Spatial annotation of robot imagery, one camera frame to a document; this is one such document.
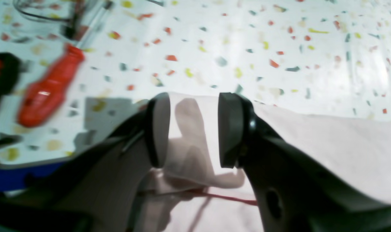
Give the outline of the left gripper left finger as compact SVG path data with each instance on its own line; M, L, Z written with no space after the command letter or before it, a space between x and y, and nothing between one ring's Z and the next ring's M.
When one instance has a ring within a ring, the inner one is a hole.
M166 160L169 94L108 138L11 198L0 199L0 226L14 232L125 232L141 181Z

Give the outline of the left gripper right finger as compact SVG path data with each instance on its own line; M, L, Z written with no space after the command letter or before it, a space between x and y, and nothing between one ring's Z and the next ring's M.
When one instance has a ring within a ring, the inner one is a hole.
M340 180L235 93L218 101L220 164L242 168L266 232L391 232L391 205Z

